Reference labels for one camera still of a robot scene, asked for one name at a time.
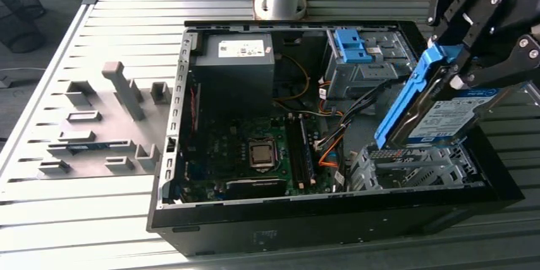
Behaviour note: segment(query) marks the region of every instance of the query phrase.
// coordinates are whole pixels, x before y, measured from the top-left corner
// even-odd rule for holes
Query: slotted metal tabletop
[[[415,20],[428,36],[427,5],[309,0],[309,16]],[[145,232],[152,175],[36,179],[32,157],[47,147],[39,139],[57,136],[53,123],[71,107],[57,94],[63,82],[99,74],[107,60],[120,60],[140,89],[155,81],[172,84],[183,22],[251,16],[247,0],[99,0],[80,7],[0,154],[0,269],[539,269],[540,108],[531,85],[483,124],[525,200],[432,236],[187,259]]]

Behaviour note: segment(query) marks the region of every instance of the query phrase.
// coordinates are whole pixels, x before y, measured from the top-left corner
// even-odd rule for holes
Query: floor
[[[36,20],[37,27],[47,37],[47,44],[28,54],[13,54],[0,44],[0,71],[7,68],[47,68],[57,45],[69,27],[81,0],[41,0],[47,14]],[[0,150],[1,138],[7,138],[27,105],[41,72],[37,70],[5,71],[13,84],[0,89]]]

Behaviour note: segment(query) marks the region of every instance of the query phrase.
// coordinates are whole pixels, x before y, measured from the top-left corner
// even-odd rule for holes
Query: black cable
[[[291,96],[296,95],[293,86],[289,86],[288,93],[291,94]],[[300,99],[296,98],[296,99],[293,99],[293,101],[296,101],[296,103],[300,105],[300,109],[309,110],[309,108],[304,105],[304,103]]]
[[[348,188],[348,185],[347,185],[347,168],[345,168],[345,154],[344,154],[344,141],[341,140],[339,143],[337,143],[337,146],[336,146],[336,160],[337,160],[337,171],[343,174],[343,176],[344,176],[344,188],[343,188],[343,192],[347,192],[347,188]]]

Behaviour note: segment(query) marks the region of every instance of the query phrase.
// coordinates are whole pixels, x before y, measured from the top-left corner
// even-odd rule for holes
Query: expansion slot
[[[285,131],[295,187],[304,189],[316,181],[303,115],[285,118]]]

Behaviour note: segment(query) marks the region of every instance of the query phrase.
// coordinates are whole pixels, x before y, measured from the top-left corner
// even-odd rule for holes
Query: blue latch
[[[364,48],[364,39],[356,30],[336,30],[336,44],[344,54],[344,63],[371,63],[373,58]]]
[[[421,54],[420,61],[416,65],[415,71],[412,71],[412,75],[407,81],[407,84],[399,93],[395,103],[392,104],[387,116],[383,122],[380,123],[377,131],[375,133],[375,139],[377,142],[379,149],[381,149],[387,144],[389,131],[392,127],[397,124],[399,117],[405,111],[407,106],[412,104],[415,94],[424,91],[428,85],[429,79],[427,78],[427,76],[429,69],[436,63],[441,61],[451,63],[456,59],[461,50],[463,50],[461,45],[440,46],[437,44],[433,44]]]

